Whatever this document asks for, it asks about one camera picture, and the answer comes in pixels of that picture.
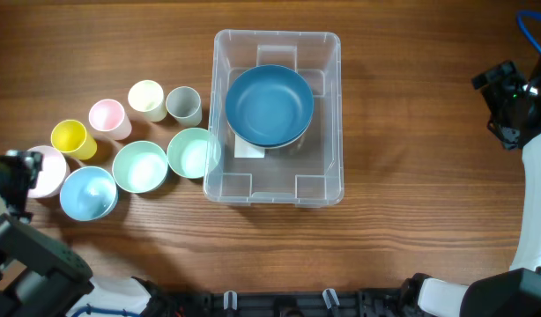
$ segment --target plastic bin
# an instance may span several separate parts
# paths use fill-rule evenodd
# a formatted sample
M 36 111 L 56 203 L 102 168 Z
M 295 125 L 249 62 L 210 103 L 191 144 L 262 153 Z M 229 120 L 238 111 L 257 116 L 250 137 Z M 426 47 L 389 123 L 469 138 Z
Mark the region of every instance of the plastic bin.
M 264 64 L 297 71 L 314 94 L 315 111 L 304 135 L 264 158 L 237 158 L 226 118 L 229 87 L 244 71 Z M 334 33 L 220 31 L 214 41 L 204 194 L 231 204 L 294 203 L 322 207 L 343 198 L 341 42 Z

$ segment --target dark blue bowl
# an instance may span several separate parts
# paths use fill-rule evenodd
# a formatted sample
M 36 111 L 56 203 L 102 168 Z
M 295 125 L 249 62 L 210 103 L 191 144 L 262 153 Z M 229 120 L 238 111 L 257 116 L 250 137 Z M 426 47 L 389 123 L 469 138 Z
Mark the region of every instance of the dark blue bowl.
M 284 66 L 264 65 L 241 74 L 226 97 L 232 130 L 264 147 L 299 137 L 314 115 L 314 97 L 304 78 Z

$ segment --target pink cup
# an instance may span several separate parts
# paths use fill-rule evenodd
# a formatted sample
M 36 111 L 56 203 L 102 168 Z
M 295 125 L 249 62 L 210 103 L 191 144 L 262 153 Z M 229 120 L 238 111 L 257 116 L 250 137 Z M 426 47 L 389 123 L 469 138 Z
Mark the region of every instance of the pink cup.
M 30 198 L 46 198 L 59 194 L 63 182 L 69 176 L 70 169 L 63 154 L 52 146 L 40 145 L 29 151 L 43 154 L 41 171 L 34 189 L 27 192 Z
M 88 114 L 91 126 L 114 140 L 122 140 L 131 133 L 131 123 L 121 103 L 101 100 Z

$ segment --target wooden table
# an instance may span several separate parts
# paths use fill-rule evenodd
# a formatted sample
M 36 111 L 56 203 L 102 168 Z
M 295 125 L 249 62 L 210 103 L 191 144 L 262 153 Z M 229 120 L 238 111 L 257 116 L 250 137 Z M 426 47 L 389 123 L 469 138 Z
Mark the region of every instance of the wooden table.
M 345 198 L 320 210 L 232 208 L 171 175 L 150 194 L 121 192 L 115 211 L 92 223 L 67 218 L 57 198 L 31 201 L 33 225 L 96 275 L 175 290 L 317 291 L 394 287 L 419 271 L 467 284 L 508 270 L 522 220 L 521 152 L 485 129 L 489 111 L 470 79 L 506 59 L 532 70 L 537 54 L 515 12 L 541 4 L 98 3 L 0 6 L 1 153 L 49 144 L 59 121 L 87 122 L 105 98 L 126 106 L 130 141 L 166 148 L 181 127 L 130 109 L 134 83 L 195 87 L 207 119 L 219 30 L 331 31 L 342 46 Z M 541 40 L 541 25 L 528 26 Z M 84 164 L 110 166 L 128 140 L 94 132 L 99 152 Z

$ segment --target cup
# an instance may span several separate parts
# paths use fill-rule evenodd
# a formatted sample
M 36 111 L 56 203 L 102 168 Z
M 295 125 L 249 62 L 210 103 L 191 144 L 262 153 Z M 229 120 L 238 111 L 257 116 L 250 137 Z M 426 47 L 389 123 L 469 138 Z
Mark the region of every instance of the cup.
M 115 182 L 130 193 L 145 193 L 158 188 L 167 177 L 167 155 L 149 141 L 124 146 L 114 158 Z
M 59 201 L 67 216 L 77 221 L 96 220 L 114 209 L 118 188 L 105 169 L 86 166 L 67 177 Z
M 75 159 L 89 159 L 96 153 L 96 141 L 77 120 L 59 122 L 51 131 L 51 144 Z
M 202 121 L 200 94 L 190 87 L 178 87 L 167 96 L 167 110 L 182 126 L 195 127 Z
M 133 85 L 128 93 L 130 106 L 150 122 L 159 122 L 167 116 L 163 107 L 163 88 L 152 80 L 142 80 Z
M 93 128 L 114 140 L 123 140 L 131 133 L 130 118 L 116 100 L 95 103 L 88 114 L 88 121 Z
M 47 198 L 59 194 L 61 185 L 69 176 L 70 169 L 63 154 L 48 145 L 40 145 L 28 151 L 37 151 L 43 154 L 41 171 L 34 189 L 27 192 L 30 198 Z
M 215 167 L 219 162 L 221 150 L 219 143 L 206 129 L 184 129 L 173 137 L 167 148 L 167 159 L 171 169 L 181 177 L 197 179 L 204 177 L 208 146 Z

